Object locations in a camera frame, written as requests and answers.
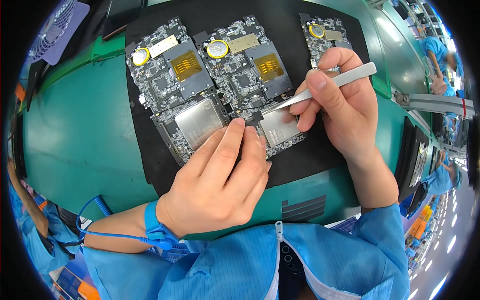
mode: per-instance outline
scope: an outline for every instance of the desk fan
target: desk fan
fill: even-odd
[[[78,25],[87,16],[90,6],[77,0],[62,0],[43,25],[28,52],[27,62],[44,59],[50,65],[59,62]]]

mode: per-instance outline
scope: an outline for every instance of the zipper pull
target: zipper pull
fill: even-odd
[[[283,222],[277,221],[275,223],[275,232],[276,232],[276,239],[280,242],[283,242]]]

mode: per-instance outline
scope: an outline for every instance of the green workbench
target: green workbench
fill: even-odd
[[[338,0],[316,2],[360,21],[370,59],[378,69],[374,78],[379,108],[376,145],[395,172],[404,117],[409,116],[414,125],[420,124],[389,99],[389,89],[391,85],[401,92],[426,93],[418,43],[406,25],[397,28],[392,24],[391,20],[400,17],[389,3],[385,3],[390,5],[385,13],[368,8],[363,1],[348,1],[349,5]],[[386,22],[390,22],[388,29],[384,27]],[[395,30],[397,36],[392,38]],[[104,45],[97,41],[84,59],[59,66],[64,75],[54,73],[24,115],[26,181],[47,199],[74,213],[99,194],[114,213],[157,199],[153,186],[145,181],[133,129],[125,57],[119,51],[124,37],[114,42]],[[401,44],[401,49],[395,50],[395,44]],[[434,144],[438,147],[431,139],[424,177],[430,169]],[[360,212],[348,170],[338,167],[266,190],[251,221],[239,228],[280,220],[282,201],[292,205],[322,195],[327,196],[325,213],[314,219],[315,223],[328,224]],[[104,215],[92,204],[82,216],[98,220]],[[213,239],[229,230],[189,238]]]

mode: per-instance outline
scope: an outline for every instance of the blue coiled cord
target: blue coiled cord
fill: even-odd
[[[80,226],[78,225],[78,224],[80,224],[80,222],[79,222],[80,221],[80,215],[82,214],[84,209],[87,207],[87,205],[89,205],[90,202],[92,202],[92,201],[95,201],[97,203],[98,207],[100,207],[100,209],[102,210],[102,212],[106,216],[109,216],[109,215],[112,214],[111,211],[109,210],[109,208],[103,202],[102,198],[100,198],[100,196],[95,196],[94,198],[88,200],[87,203],[85,203],[85,205],[82,207],[82,209],[78,213],[76,224],[77,224],[77,229],[80,230],[80,232],[83,232],[85,234],[99,235],[99,236],[103,236],[103,237],[134,239],[134,240],[139,240],[143,243],[150,244],[152,246],[160,247],[161,249],[164,249],[164,250],[170,250],[171,249],[171,245],[170,245],[170,248],[168,248],[169,244],[165,243],[164,241],[151,240],[151,239],[148,239],[148,238],[145,238],[145,237],[137,237],[137,236],[128,235],[128,234],[103,233],[103,232],[94,232],[94,231],[88,231],[88,230],[85,230],[85,229],[81,229]]]

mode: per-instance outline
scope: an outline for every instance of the blue wrist strap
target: blue wrist strap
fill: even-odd
[[[163,250],[170,250],[172,246],[179,242],[179,239],[156,218],[156,203],[158,200],[150,202],[145,208],[145,234],[151,240],[157,240],[159,247]]]

